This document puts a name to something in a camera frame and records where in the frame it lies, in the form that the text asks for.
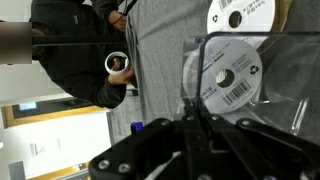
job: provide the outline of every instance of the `hand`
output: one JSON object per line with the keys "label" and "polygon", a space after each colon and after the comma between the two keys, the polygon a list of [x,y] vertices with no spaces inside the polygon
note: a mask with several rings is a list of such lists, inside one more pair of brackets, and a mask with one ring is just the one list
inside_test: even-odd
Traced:
{"label": "hand", "polygon": [[112,11],[109,15],[108,21],[110,24],[122,32],[126,31],[127,17],[122,16],[118,11]]}
{"label": "hand", "polygon": [[[114,59],[114,66],[112,67],[113,71],[120,70],[120,60],[115,58]],[[129,84],[131,83],[132,78],[134,77],[133,66],[131,65],[130,70],[127,71],[125,74],[120,76],[109,75],[108,81],[111,85],[121,85],[121,84]]]}

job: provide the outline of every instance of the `clear plastic cd case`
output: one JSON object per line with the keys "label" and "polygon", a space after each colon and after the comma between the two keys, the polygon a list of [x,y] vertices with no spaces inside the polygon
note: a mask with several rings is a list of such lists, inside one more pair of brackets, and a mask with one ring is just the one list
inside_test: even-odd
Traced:
{"label": "clear plastic cd case", "polygon": [[184,44],[182,97],[233,124],[250,118],[320,145],[319,52],[317,32],[193,37]]}

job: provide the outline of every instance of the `black jacket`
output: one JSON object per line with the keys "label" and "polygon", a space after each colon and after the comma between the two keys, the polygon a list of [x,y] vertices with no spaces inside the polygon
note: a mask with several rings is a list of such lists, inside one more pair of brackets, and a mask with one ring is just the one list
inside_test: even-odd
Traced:
{"label": "black jacket", "polygon": [[[30,22],[48,35],[101,35],[106,30],[103,20],[117,10],[116,0],[92,0],[94,9],[83,2],[33,0]],[[108,83],[104,61],[111,50],[106,51],[102,45],[46,47],[39,61],[67,93],[100,107],[115,108],[125,97],[126,85]]]}

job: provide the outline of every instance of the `sticker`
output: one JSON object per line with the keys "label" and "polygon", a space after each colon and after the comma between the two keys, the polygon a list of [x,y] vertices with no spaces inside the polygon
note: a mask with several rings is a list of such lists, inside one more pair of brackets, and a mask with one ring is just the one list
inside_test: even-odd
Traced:
{"label": "sticker", "polygon": [[[183,87],[195,95],[199,53],[190,54],[184,65]],[[257,92],[262,79],[262,63],[256,50],[243,40],[211,39],[205,50],[201,98],[211,113],[234,111]]]}
{"label": "sticker", "polygon": [[[274,0],[213,0],[208,12],[207,31],[269,32],[275,19]],[[267,37],[237,37],[256,49]]]}

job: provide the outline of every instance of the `barcode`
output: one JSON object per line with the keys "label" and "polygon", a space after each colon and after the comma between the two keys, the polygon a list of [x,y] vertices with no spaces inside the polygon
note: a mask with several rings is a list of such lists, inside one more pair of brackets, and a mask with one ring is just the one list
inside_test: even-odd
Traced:
{"label": "barcode", "polygon": [[234,88],[222,99],[228,106],[231,106],[236,100],[249,92],[250,89],[250,84],[244,79],[236,88]]}
{"label": "barcode", "polygon": [[233,0],[220,0],[220,8],[224,10]]}

